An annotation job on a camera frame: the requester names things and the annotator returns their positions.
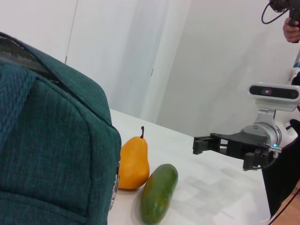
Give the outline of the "bystander bare hand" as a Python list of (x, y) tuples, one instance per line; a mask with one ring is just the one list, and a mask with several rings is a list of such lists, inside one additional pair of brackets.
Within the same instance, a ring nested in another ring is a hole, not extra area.
[(297, 20), (286, 18), (283, 25), (283, 34), (287, 42), (297, 43), (300, 40), (300, 25)]

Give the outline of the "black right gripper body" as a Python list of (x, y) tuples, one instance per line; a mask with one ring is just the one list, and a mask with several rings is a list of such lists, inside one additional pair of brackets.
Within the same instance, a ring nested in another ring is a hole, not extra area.
[(219, 152), (221, 147), (226, 147), (225, 155), (244, 160), (247, 153), (269, 155), (269, 165), (273, 164), (281, 153), (281, 148), (276, 144), (268, 143), (269, 136), (254, 135), (245, 132), (233, 135), (211, 133), (211, 148)]

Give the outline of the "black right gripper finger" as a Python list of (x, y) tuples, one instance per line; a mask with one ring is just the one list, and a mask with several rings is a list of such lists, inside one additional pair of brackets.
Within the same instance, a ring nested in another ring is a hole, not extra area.
[(258, 154), (258, 153), (247, 153), (243, 161), (243, 170), (260, 170), (269, 164), (269, 155), (268, 154)]
[(193, 142), (193, 154), (202, 154), (204, 151), (211, 150), (211, 137), (195, 137)]

